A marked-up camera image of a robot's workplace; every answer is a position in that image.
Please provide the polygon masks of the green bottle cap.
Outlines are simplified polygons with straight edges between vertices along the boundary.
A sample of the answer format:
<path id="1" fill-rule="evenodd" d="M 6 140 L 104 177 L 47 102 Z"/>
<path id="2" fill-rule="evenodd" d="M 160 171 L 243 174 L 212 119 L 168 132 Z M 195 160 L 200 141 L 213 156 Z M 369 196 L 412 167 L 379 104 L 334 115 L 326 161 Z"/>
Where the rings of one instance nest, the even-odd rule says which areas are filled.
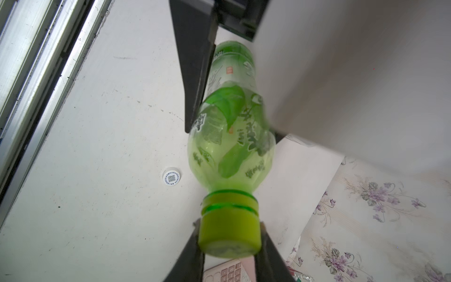
<path id="1" fill-rule="evenodd" d="M 218 258 L 256 255 L 262 247 L 260 219 L 241 208 L 210 210 L 201 218 L 198 245 L 203 253 Z"/>

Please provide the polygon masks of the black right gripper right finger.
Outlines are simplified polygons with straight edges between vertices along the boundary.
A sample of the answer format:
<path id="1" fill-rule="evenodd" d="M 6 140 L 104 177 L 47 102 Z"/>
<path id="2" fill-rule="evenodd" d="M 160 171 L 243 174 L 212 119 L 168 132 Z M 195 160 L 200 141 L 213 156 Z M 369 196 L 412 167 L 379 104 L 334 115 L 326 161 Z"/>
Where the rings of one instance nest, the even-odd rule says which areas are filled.
<path id="1" fill-rule="evenodd" d="M 256 281 L 295 282 L 263 222 L 260 222 L 260 230 L 262 246 L 261 250 L 254 256 Z"/>

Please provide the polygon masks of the white bottle cap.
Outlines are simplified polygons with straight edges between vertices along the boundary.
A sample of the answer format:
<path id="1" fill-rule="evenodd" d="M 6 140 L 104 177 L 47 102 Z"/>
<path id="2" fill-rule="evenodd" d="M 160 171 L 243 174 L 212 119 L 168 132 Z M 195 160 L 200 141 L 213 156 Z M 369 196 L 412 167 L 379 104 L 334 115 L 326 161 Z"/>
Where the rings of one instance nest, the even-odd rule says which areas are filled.
<path id="1" fill-rule="evenodd" d="M 162 174 L 162 181 L 166 186 L 175 186 L 180 182 L 181 172 L 177 168 L 167 168 Z"/>

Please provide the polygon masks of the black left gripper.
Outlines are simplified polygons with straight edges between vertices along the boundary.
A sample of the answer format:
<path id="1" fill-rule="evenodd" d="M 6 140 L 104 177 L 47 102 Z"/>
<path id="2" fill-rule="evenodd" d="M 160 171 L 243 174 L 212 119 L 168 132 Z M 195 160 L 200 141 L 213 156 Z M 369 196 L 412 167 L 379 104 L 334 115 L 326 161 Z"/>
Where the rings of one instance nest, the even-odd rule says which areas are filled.
<path id="1" fill-rule="evenodd" d="M 223 29 L 252 42 L 269 2 L 269 0 L 169 2 L 184 86 L 186 133 L 190 132 L 204 97 L 218 24 Z"/>

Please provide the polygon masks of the green plastic bottle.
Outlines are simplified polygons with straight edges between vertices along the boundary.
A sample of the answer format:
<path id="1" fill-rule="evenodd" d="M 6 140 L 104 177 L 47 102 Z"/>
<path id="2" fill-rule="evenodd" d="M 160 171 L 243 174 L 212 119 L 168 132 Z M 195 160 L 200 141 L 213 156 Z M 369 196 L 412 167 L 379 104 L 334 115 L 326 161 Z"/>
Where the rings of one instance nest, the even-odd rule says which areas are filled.
<path id="1" fill-rule="evenodd" d="M 207 97 L 189 133 L 189 165 L 209 192 L 253 196 L 269 174 L 276 137 L 257 93 L 251 51 L 237 41 L 216 46 Z"/>

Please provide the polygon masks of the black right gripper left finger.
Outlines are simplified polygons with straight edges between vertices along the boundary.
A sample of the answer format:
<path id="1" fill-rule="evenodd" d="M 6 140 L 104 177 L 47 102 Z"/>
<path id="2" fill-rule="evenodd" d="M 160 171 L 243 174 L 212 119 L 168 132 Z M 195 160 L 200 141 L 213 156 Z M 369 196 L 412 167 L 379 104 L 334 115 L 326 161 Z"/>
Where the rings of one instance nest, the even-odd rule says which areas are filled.
<path id="1" fill-rule="evenodd" d="M 201 218 L 194 223 L 184 249 L 164 282 L 202 282 L 205 254 L 198 245 Z"/>

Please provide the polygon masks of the pink calculator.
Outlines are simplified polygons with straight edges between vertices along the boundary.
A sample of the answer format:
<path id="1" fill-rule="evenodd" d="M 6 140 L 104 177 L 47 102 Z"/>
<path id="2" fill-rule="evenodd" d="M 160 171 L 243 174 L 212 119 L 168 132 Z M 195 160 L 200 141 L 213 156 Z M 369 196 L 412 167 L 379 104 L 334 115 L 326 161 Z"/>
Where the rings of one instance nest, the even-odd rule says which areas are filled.
<path id="1" fill-rule="evenodd" d="M 256 282 L 254 257 L 239 258 L 204 271 L 203 282 Z"/>

